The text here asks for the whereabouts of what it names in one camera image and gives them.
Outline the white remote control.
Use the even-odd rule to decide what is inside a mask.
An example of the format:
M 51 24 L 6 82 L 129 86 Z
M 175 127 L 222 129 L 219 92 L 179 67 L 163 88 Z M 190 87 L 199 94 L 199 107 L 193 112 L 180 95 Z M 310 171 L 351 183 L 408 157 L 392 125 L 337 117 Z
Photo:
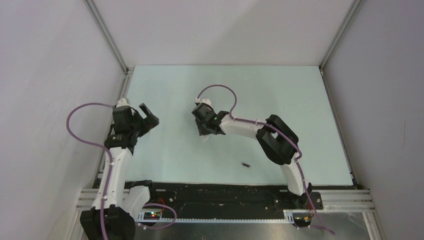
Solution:
M 200 135 L 200 139 L 201 139 L 202 142 L 205 142 L 205 141 L 207 141 L 209 139 L 209 135 L 201 134 Z

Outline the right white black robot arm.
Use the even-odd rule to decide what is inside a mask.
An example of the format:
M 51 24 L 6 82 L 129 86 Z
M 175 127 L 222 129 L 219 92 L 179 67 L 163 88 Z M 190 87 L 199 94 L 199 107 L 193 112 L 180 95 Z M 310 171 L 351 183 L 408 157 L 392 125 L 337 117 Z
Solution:
M 299 138 L 279 116 L 272 114 L 264 121 L 242 119 L 228 111 L 216 113 L 205 102 L 197 103 L 191 113 L 204 139 L 209 135 L 238 135 L 257 140 L 266 157 L 280 166 L 291 204 L 303 209 L 310 203 L 312 185 L 300 165 Z

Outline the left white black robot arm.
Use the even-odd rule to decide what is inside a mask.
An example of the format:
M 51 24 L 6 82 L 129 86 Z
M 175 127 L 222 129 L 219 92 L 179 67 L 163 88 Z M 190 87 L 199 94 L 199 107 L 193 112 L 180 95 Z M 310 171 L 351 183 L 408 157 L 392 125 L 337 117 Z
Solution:
M 135 215 L 129 206 L 124 206 L 124 173 L 138 138 L 159 124 L 159 118 L 144 103 L 139 108 L 145 117 L 126 102 L 112 107 L 113 123 L 101 145 L 107 157 L 99 191 L 91 208 L 80 215 L 80 224 L 89 240 L 132 240 L 135 237 Z

